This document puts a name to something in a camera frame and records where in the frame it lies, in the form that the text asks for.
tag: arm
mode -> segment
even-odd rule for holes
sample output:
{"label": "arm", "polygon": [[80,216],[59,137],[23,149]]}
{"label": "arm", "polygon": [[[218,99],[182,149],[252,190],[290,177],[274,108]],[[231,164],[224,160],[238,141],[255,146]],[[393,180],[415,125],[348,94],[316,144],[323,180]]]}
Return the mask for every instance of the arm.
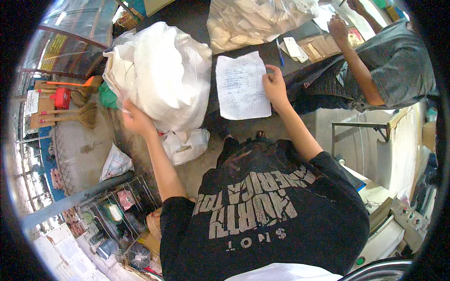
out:
{"label": "arm", "polygon": [[127,113],[122,112],[125,127],[134,133],[142,135],[147,143],[161,200],[164,202],[170,197],[187,197],[186,189],[181,185],[180,178],[162,147],[153,121],[129,100],[124,101],[123,106],[133,115],[131,117]]}
{"label": "arm", "polygon": [[336,16],[333,15],[333,18],[328,22],[328,29],[336,45],[341,49],[348,67],[361,87],[367,102],[373,106],[383,105],[384,101],[372,80],[370,70],[348,42],[347,27],[344,20],[338,14]]}
{"label": "arm", "polygon": [[265,94],[283,120],[295,150],[309,162],[323,149],[289,103],[281,70],[273,65],[266,65],[266,68],[274,73],[265,74],[262,77]]}
{"label": "arm", "polygon": [[347,0],[347,4],[350,9],[357,12],[361,15],[365,20],[370,24],[375,34],[378,34],[383,27],[367,12],[364,6],[361,4],[359,0]]}

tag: gray shirt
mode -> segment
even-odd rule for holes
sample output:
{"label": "gray shirt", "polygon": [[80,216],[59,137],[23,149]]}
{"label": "gray shirt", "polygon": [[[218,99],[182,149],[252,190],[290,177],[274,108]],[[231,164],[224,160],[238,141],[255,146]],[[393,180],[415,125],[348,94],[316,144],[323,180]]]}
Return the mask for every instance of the gray shirt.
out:
{"label": "gray shirt", "polygon": [[[398,20],[356,48],[386,104],[379,108],[402,108],[437,94],[427,48],[420,36],[406,28],[407,22],[406,18]],[[347,62],[336,66],[336,78],[348,96],[355,99],[356,109],[373,109]]]}

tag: dark table surface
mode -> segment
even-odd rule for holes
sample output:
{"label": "dark table surface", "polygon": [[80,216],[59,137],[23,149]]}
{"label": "dark table surface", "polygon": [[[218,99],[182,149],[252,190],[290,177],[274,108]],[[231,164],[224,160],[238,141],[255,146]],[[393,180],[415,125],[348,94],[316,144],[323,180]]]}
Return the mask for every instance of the dark table surface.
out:
{"label": "dark table surface", "polygon": [[[169,26],[176,26],[183,32],[186,32],[200,43],[210,44],[209,33],[206,26],[208,20],[210,1],[199,0],[177,0],[158,11],[156,14],[143,20],[138,26],[138,31],[149,27],[155,22],[164,21]],[[342,17],[349,23],[351,21],[345,16]],[[323,34],[322,31],[313,21],[306,22],[297,29],[286,32],[280,35],[283,37],[294,37],[295,40],[300,40],[306,37]],[[278,48],[275,41],[264,43],[261,45],[251,45],[237,50],[224,52],[212,57],[211,69],[211,93],[207,113],[211,113],[219,109],[219,102],[217,98],[216,89],[216,61],[217,56],[224,55],[230,58],[237,58],[239,56],[248,54],[253,51],[259,51],[259,55],[265,64],[272,64],[281,68],[284,76],[293,74],[309,65],[311,62],[307,60],[304,63],[294,61],[290,56],[283,52],[284,67],[280,65],[278,55]]]}

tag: green cloth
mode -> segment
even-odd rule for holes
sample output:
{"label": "green cloth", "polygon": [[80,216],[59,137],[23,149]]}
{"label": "green cloth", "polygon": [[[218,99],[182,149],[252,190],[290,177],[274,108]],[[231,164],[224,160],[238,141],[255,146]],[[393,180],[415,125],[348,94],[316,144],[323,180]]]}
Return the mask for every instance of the green cloth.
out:
{"label": "green cloth", "polygon": [[99,92],[100,92],[100,102],[103,104],[104,107],[118,109],[116,104],[117,96],[108,87],[108,84],[106,84],[106,82],[103,82],[103,84],[99,87]]}

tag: hand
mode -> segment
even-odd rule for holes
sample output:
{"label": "hand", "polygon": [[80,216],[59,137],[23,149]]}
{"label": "hand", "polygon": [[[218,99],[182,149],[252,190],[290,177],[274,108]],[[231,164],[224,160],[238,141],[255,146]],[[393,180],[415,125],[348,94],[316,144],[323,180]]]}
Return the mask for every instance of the hand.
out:
{"label": "hand", "polygon": [[350,9],[354,10],[360,15],[366,13],[366,9],[364,8],[364,5],[361,4],[360,0],[347,0],[347,4]]}
{"label": "hand", "polygon": [[345,21],[338,14],[333,15],[328,22],[328,30],[339,49],[349,46],[348,31]]}
{"label": "hand", "polygon": [[133,133],[140,134],[143,137],[146,137],[147,134],[151,132],[156,132],[155,124],[152,119],[138,109],[131,101],[128,99],[125,100],[123,102],[123,107],[132,114],[132,116],[130,116],[128,113],[122,112],[125,128]]}
{"label": "hand", "polygon": [[270,64],[266,64],[265,67],[274,72],[262,76],[265,95],[276,111],[283,110],[285,107],[290,107],[291,104],[289,103],[288,95],[286,94],[286,84],[284,83],[281,70]]}

